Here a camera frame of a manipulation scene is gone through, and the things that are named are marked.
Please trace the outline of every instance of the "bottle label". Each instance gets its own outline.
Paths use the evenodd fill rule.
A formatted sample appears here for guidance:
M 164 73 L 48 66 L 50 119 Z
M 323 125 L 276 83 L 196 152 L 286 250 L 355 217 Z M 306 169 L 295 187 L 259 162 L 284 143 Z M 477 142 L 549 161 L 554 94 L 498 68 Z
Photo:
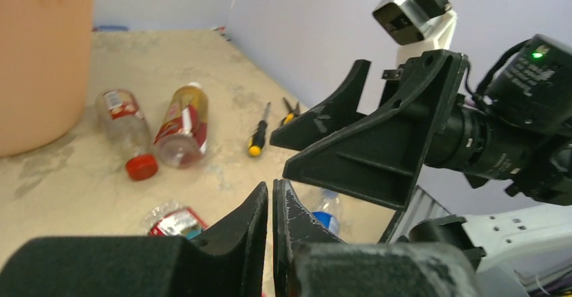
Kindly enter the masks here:
M 314 211 L 312 213 L 324 226 L 334 235 L 338 236 L 340 232 L 339 220 L 330 213 L 324 211 Z
M 135 100 L 132 93 L 126 90 L 112 90 L 103 94 L 105 106 L 109 111 L 111 119 L 117 119 L 125 116 L 135 116 L 144 119 L 139 109 L 139 104 Z
M 178 209 L 167 214 L 149 231 L 149 236 L 185 236 L 188 239 L 200 234 L 206 226 L 190 208 Z
M 206 96 L 199 88 L 183 87 L 173 95 L 163 124 L 155 137 L 156 144 L 160 139 L 180 133 L 192 136 L 200 148 L 206 152 Z

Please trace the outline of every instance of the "plastic bottle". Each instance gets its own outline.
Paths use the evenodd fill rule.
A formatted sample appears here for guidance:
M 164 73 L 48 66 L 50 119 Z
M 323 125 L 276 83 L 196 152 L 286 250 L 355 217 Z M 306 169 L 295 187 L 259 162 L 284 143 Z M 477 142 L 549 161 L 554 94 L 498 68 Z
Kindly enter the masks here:
M 319 202 L 311 210 L 314 216 L 335 235 L 340 234 L 342 206 L 337 192 L 320 188 Z
M 208 98 L 198 83 L 175 91 L 154 141 L 157 155 L 165 164 L 183 169 L 203 158 L 207 115 Z
M 143 220 L 143 226 L 148 236 L 183 236 L 188 240 L 207 228 L 191 207 L 174 200 L 155 207 Z
M 126 161 L 129 177 L 151 178 L 159 167 L 150 153 L 149 125 L 135 96 L 123 89 L 108 90 L 97 96 L 95 107 L 107 139 Z

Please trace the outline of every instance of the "plastic bucket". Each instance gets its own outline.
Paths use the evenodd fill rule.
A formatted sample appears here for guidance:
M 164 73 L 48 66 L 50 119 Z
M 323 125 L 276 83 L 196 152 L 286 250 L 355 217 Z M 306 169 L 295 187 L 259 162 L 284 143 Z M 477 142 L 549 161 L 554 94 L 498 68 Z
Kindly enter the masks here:
M 94 0 L 0 0 L 0 156 L 47 144 L 86 105 Z

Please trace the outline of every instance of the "white robot part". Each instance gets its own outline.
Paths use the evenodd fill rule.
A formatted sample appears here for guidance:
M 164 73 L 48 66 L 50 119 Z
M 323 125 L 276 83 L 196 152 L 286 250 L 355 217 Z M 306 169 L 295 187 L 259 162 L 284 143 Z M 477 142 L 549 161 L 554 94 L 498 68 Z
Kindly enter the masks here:
M 572 209 L 540 205 L 496 215 L 463 216 L 472 244 L 484 249 L 477 272 L 517 257 L 570 247 Z
M 397 49 L 397 66 L 404 64 L 410 57 L 421 56 L 424 51 L 449 49 L 457 26 L 457 13 L 449 10 L 433 20 L 431 24 L 435 27 L 430 36 L 420 42 L 403 45 Z
M 424 51 L 449 49 L 457 26 L 457 13 L 449 10 L 445 15 L 437 17 L 435 20 L 438 20 L 438 23 L 428 38 L 400 46 L 397 49 L 397 66 L 404 64 L 411 57 L 421 56 Z

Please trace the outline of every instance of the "cable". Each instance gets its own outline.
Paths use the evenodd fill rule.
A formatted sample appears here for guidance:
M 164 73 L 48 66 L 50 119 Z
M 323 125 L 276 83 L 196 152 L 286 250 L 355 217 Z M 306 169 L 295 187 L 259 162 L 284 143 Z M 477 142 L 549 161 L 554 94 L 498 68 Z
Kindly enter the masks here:
M 571 287 L 568 287 L 566 290 L 563 290 L 562 292 L 555 292 L 551 296 L 556 296 L 556 297 L 572 296 L 571 289 L 572 289 Z
M 538 286 L 538 289 L 540 289 L 541 292 L 544 292 L 545 295 L 550 296 L 550 292 L 547 292 L 546 289 L 542 287 L 540 280 L 538 280 L 538 275 L 534 276 L 534 280 L 536 280 L 536 285 Z
M 494 74 L 497 73 L 497 71 L 499 71 L 514 54 L 518 53 L 528 41 L 530 41 L 530 39 L 524 40 L 516 44 L 515 46 L 511 47 L 508 51 L 506 51 L 503 54 L 503 56 L 500 57 L 500 59 L 498 59 L 498 61 L 484 76 L 481 83 L 477 86 L 477 91 L 475 91 L 475 93 L 476 95 L 479 96 L 479 98 L 477 98 L 476 100 L 474 99 L 475 102 L 482 101 L 486 89 L 488 88 L 488 86 L 492 82 L 492 79 L 494 78 Z
M 540 281 L 537 281 L 537 284 L 538 289 L 529 292 L 530 296 L 546 296 L 547 292 L 548 296 L 561 295 L 572 287 L 572 269 L 564 272 L 546 285 L 540 285 Z
M 559 280 L 566 272 L 572 270 L 572 259 L 567 259 L 563 261 L 560 265 L 555 266 L 552 269 L 547 269 L 543 274 L 538 274 L 538 279 L 543 286 L 554 285 L 554 283 Z M 534 280 L 534 275 L 532 279 L 528 279 L 528 283 L 523 285 L 527 288 L 528 292 L 537 290 L 537 285 Z
M 471 62 L 467 61 L 467 73 L 465 74 L 465 90 L 469 93 L 469 95 L 474 96 L 475 92 L 469 86 L 469 74 L 471 74 Z

